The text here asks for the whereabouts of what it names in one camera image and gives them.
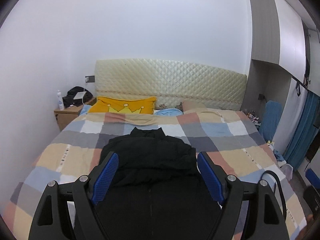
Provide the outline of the black puffer jacket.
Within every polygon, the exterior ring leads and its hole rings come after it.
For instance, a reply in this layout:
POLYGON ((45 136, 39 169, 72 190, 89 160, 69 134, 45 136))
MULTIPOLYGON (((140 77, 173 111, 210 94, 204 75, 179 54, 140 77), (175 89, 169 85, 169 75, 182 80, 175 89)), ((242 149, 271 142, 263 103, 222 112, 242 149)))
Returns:
POLYGON ((220 207, 196 164, 196 150, 162 129, 133 129, 101 152, 119 166, 97 215, 110 239, 208 239, 220 207))

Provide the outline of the plaid patchwork duvet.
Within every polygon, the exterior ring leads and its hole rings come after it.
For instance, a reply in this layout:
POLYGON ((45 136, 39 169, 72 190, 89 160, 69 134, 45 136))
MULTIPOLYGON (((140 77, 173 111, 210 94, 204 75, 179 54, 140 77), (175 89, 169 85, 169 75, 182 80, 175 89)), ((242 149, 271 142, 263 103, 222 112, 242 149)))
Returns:
POLYGON ((274 153, 247 116, 240 111, 197 109, 179 116, 88 113, 73 120, 32 164, 17 184, 3 218, 16 239, 27 239, 36 207, 47 183, 69 183, 99 163, 102 149, 123 137, 144 150, 159 151, 179 164, 187 153, 205 151, 225 172, 247 182, 277 174, 284 194, 286 226, 295 239, 306 225, 302 206, 280 170, 274 153))

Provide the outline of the blue curtain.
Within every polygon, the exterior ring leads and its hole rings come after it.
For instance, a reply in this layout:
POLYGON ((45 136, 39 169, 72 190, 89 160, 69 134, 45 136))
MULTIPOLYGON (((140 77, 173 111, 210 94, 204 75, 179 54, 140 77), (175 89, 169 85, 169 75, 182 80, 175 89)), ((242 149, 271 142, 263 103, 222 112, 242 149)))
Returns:
POLYGON ((319 117, 319 96, 308 92, 296 131, 284 153, 284 159, 296 171, 300 167, 319 127, 315 122, 319 117))

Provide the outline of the wooden nightstand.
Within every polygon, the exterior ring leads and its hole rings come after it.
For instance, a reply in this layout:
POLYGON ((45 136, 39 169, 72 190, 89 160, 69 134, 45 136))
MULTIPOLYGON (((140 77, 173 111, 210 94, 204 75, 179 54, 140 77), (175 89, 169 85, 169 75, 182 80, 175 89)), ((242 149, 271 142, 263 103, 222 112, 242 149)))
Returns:
POLYGON ((56 109, 54 111, 54 115, 60 131, 66 128, 68 124, 70 124, 74 119, 76 119, 80 115, 80 112, 84 106, 86 105, 92 106, 96 103, 96 101, 97 101, 97 98, 92 98, 91 100, 89 100, 88 102, 84 103, 81 106, 71 106, 64 110, 56 109))

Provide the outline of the white spray bottle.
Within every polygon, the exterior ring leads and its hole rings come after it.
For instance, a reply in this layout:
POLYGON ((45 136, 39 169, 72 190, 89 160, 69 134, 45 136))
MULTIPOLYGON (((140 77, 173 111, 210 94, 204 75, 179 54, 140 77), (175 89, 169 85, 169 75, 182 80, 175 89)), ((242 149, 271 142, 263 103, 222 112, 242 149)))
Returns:
POLYGON ((58 98, 59 109, 63 111, 65 107, 63 104, 63 98, 62 98, 61 92, 59 90, 57 91, 57 98, 58 98))

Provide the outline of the blue cloth on chair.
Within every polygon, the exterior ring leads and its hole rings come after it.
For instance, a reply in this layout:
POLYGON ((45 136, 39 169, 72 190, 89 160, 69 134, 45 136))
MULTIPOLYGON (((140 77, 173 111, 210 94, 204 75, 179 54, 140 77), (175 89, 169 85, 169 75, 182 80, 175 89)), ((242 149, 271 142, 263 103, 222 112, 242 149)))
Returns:
POLYGON ((272 100, 266 103, 265 113, 263 114, 263 119, 259 128, 259 133, 266 142, 272 141, 281 115, 282 106, 280 103, 272 100))

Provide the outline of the black bag on nightstand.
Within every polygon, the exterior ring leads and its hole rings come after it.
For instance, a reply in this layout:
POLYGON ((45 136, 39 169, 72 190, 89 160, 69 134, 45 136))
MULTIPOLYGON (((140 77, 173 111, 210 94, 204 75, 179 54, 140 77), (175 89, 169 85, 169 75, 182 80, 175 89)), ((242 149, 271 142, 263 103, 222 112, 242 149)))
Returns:
POLYGON ((87 89, 76 86, 70 89, 62 99, 66 108, 70 106, 78 107, 93 99, 93 95, 87 89))

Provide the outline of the white charger on bag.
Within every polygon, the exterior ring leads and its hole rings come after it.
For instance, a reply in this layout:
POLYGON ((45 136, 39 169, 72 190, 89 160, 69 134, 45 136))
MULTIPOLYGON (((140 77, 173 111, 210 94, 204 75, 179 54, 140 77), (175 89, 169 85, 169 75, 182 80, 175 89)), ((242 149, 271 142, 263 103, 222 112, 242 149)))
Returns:
POLYGON ((82 100, 86 94, 86 91, 82 92, 77 92, 76 95, 74 96, 74 100, 82 100))

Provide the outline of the yellow crown pillow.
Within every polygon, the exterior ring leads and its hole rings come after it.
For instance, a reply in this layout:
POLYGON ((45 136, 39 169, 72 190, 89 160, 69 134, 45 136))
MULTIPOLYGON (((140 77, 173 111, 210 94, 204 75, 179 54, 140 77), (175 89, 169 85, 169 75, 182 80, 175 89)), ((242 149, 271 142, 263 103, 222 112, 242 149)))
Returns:
POLYGON ((96 103, 88 110, 88 113, 153 114, 156 100, 157 98, 154 96, 138 100, 99 96, 96 103))

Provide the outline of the beige pillow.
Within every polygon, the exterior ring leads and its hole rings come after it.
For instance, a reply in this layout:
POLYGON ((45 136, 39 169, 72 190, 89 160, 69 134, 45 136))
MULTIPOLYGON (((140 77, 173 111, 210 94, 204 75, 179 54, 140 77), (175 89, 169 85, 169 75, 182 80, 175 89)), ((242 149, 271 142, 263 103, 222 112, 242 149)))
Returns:
POLYGON ((207 107, 199 102, 195 102, 195 101, 183 101, 182 102, 182 109, 183 109, 183 113, 192 113, 192 112, 196 112, 196 111, 200 111, 200 110, 206 110, 207 107))

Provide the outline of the light blue pillow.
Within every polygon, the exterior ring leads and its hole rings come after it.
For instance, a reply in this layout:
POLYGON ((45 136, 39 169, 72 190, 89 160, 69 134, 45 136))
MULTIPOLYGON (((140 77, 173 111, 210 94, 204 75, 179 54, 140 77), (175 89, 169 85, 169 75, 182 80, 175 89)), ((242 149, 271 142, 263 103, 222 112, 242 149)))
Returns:
POLYGON ((179 116, 183 115, 183 112, 176 108, 167 108, 154 110, 153 114, 157 116, 179 116))

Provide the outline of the cream quilted headboard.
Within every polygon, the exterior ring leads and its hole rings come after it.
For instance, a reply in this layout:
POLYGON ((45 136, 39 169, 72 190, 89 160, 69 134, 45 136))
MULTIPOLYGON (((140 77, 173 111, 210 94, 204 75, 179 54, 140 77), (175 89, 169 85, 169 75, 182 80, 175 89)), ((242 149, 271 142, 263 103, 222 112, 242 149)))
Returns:
POLYGON ((172 60, 98 60, 94 75, 98 96, 126 100, 154 96, 157 107, 168 108, 191 101, 208 108, 237 111, 247 84, 245 74, 172 60))

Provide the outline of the grey overhead cabinet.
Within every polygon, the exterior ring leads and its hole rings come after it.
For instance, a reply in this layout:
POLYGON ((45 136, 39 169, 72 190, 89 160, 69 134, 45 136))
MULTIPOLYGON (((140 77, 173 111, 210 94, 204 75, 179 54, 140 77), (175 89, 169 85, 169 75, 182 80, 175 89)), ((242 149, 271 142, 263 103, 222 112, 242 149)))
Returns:
POLYGON ((251 59, 279 65, 301 83, 306 72, 303 21, 285 0, 250 0, 251 59))

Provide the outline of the black wall switch right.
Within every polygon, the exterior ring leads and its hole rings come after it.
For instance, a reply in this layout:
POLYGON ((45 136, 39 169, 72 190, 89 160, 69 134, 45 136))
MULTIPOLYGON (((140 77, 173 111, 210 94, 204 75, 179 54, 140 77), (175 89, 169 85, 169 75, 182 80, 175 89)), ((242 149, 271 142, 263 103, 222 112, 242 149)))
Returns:
POLYGON ((258 95, 258 100, 259 101, 266 101, 266 97, 263 94, 258 95))

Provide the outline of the grey wall socket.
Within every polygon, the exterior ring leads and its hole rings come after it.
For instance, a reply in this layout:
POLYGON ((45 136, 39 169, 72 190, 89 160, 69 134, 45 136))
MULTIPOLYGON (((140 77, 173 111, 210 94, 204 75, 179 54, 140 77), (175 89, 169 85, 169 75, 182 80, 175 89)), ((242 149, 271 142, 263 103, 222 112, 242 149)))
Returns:
POLYGON ((85 76, 85 83, 95 83, 95 76, 94 75, 85 76))

